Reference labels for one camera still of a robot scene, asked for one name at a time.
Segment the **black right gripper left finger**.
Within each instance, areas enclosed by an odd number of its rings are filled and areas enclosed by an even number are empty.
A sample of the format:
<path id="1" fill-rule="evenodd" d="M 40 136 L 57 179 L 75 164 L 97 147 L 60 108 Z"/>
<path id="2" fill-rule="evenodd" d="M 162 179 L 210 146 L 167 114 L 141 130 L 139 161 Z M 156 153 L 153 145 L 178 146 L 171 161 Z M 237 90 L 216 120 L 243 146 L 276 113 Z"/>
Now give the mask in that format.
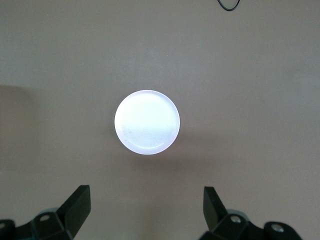
<path id="1" fill-rule="evenodd" d="M 60 207 L 44 210 L 26 224 L 0 219 L 0 240 L 74 240 L 90 211 L 90 186 L 80 185 Z"/>

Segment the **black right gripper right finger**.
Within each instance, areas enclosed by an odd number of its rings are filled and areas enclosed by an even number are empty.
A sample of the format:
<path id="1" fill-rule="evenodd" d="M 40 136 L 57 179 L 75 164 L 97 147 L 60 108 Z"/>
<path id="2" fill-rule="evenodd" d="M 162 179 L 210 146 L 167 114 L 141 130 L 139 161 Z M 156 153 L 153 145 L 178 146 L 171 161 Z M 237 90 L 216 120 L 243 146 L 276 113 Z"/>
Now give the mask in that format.
<path id="1" fill-rule="evenodd" d="M 203 215 L 208 226 L 203 240 L 303 240 L 283 222 L 269 221 L 260 228 L 243 212 L 227 210 L 214 187 L 204 187 Z"/>

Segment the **round pale pink plate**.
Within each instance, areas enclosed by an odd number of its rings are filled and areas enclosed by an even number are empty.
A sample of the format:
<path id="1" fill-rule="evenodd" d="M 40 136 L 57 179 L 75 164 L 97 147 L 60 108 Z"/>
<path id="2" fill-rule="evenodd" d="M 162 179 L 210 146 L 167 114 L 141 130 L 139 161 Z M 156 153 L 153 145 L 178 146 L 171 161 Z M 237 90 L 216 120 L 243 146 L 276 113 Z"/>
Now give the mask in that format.
<path id="1" fill-rule="evenodd" d="M 118 106 L 114 128 L 120 142 L 140 155 L 155 155 L 168 149 L 180 131 L 180 114 L 161 92 L 139 90 Z"/>

